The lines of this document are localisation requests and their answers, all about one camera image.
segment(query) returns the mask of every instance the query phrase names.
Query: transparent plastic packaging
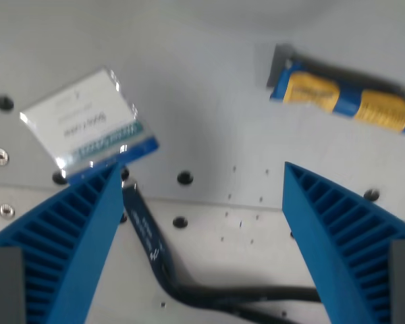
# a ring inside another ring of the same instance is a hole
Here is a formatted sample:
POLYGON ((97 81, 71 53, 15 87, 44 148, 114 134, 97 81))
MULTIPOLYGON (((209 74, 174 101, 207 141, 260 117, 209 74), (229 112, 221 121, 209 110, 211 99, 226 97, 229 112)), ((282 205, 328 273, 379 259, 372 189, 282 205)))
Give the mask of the transparent plastic packaging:
POLYGON ((114 72, 106 68, 25 109, 20 119, 70 182, 158 147, 135 106, 125 100, 114 72))

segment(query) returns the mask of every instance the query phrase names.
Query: blue packaged bar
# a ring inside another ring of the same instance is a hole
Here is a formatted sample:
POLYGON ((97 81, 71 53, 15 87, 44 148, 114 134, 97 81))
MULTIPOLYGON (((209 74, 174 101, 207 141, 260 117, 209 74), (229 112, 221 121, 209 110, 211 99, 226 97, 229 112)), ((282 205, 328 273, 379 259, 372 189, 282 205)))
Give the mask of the blue packaged bar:
POLYGON ((405 87, 319 63, 289 45, 276 47, 267 86, 274 87, 272 99, 313 103, 327 113, 405 132, 405 87))

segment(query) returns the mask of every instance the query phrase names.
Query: silver bolt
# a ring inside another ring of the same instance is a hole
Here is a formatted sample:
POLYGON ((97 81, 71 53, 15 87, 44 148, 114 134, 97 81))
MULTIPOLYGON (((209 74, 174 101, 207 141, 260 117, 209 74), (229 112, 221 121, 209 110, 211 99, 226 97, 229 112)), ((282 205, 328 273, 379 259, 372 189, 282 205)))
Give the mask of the silver bolt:
POLYGON ((9 163, 9 154, 2 148, 0 148, 0 165, 4 166, 9 163))
POLYGON ((0 206, 0 216, 4 219, 12 219, 15 216, 15 209, 9 204, 2 204, 0 206))

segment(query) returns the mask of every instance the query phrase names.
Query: black hole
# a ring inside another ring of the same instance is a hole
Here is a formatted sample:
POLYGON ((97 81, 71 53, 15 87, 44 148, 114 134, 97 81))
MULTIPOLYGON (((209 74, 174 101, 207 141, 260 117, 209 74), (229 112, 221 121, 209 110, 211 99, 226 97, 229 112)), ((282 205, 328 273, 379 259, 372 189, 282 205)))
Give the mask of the black hole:
POLYGON ((189 186, 194 181, 194 176, 189 171, 182 171, 177 176, 177 181, 183 186, 189 186))
POLYGON ((379 191, 376 189, 369 189, 364 193, 363 198, 372 202, 377 201, 379 198, 379 191))
POLYGON ((0 96, 0 110, 11 111, 14 108, 14 102, 8 96, 0 96))
POLYGON ((128 216, 126 216, 125 213, 123 213, 123 215, 121 216, 121 219, 120 219, 120 223, 121 224, 125 223, 127 220, 128 220, 128 216))
POLYGON ((61 175, 61 171, 56 171, 56 172, 54 172, 53 173, 53 181, 56 183, 56 184, 59 184, 59 185, 64 185, 64 184, 67 184, 67 180, 65 179, 65 178, 63 178, 63 176, 61 175))
POLYGON ((128 178, 129 178, 129 170, 128 170, 127 167, 124 167, 124 168, 121 170, 121 179, 122 179, 123 181, 126 181, 128 178))
POLYGON ((173 225, 176 228, 185 228, 188 226, 188 220, 183 216, 178 216, 173 220, 173 225))

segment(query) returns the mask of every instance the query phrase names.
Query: mounting hole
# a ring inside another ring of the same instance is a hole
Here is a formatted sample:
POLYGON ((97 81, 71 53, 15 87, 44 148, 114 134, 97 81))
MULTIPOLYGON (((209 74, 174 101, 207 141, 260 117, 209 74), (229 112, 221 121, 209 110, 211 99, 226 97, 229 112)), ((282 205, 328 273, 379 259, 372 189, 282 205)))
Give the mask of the mounting hole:
POLYGON ((2 148, 0 148, 0 166, 7 165, 9 163, 9 154, 2 148))
POLYGON ((11 111, 14 108, 14 101, 6 95, 0 95, 0 110, 11 111))
POLYGON ((122 179, 123 181, 126 181, 128 178, 129 178, 129 169, 128 169, 127 167, 124 167, 124 168, 121 170, 121 179, 122 179))
POLYGON ((53 173, 53 181, 61 186, 68 183, 68 181, 62 176, 61 171, 53 173))
POLYGON ((194 181, 194 176, 189 171, 182 171, 177 176, 177 182, 182 186, 189 186, 194 181))
POLYGON ((121 224, 122 224, 122 223, 125 223, 127 220, 128 220, 128 216, 126 216, 126 214, 123 213, 123 215, 121 216, 121 219, 120 219, 120 223, 121 223, 121 224))
POLYGON ((363 198, 375 202, 379 198, 379 191, 377 189, 369 189, 364 193, 363 198))
POLYGON ((173 220, 173 225, 175 228, 185 228, 188 226, 188 220, 186 218, 184 218, 183 216, 177 216, 174 220, 173 220))
POLYGON ((15 216, 15 209, 9 204, 2 204, 0 206, 0 216, 4 219, 12 219, 15 216))

